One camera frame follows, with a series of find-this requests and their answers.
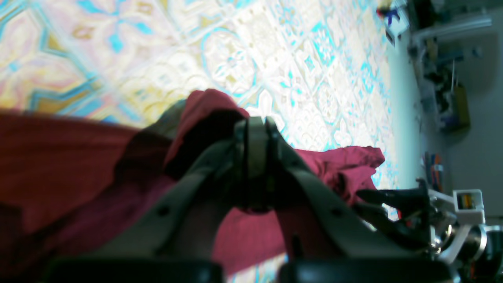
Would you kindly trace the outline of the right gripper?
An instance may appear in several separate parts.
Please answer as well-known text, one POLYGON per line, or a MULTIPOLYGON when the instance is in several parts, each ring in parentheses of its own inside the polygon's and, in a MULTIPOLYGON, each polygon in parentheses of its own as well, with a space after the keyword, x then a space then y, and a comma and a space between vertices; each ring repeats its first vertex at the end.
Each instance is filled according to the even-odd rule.
POLYGON ((363 189, 357 196, 366 203, 354 204, 354 211, 386 238, 407 250, 425 250, 429 258, 452 265, 456 262, 471 263, 479 260, 488 246, 486 221, 479 224, 449 224, 433 221, 430 224, 430 240, 424 230, 409 228, 404 222, 391 221, 385 208, 424 208, 430 203, 429 190, 424 179, 416 179, 417 187, 410 189, 363 189))

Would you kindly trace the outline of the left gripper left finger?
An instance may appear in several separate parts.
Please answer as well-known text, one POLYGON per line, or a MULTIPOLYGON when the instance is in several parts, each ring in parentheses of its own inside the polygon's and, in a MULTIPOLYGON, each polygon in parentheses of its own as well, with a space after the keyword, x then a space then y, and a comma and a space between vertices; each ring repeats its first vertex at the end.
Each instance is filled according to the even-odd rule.
POLYGON ((243 120, 135 225, 93 253, 56 261, 45 282, 224 283, 224 270, 208 257, 227 213, 248 204, 248 153, 243 120))

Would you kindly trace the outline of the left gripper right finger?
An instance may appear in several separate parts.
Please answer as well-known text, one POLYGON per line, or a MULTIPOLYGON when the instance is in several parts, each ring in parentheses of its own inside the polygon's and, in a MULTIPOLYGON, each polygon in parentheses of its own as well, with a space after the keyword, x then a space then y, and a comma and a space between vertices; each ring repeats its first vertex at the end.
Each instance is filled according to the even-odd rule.
POLYGON ((458 283, 445 263, 371 231, 311 172, 271 119, 248 120, 248 211, 275 211, 288 262, 278 283, 458 283))

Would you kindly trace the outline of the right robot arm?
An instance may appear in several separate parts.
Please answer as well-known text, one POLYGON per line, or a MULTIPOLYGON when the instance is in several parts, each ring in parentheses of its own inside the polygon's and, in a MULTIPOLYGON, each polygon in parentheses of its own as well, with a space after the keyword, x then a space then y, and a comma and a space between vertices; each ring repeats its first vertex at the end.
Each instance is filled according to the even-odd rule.
POLYGON ((502 226, 486 224, 481 190, 449 196, 419 178, 416 188, 363 189, 357 196, 357 213, 398 246, 454 265, 473 281, 502 274, 502 226))

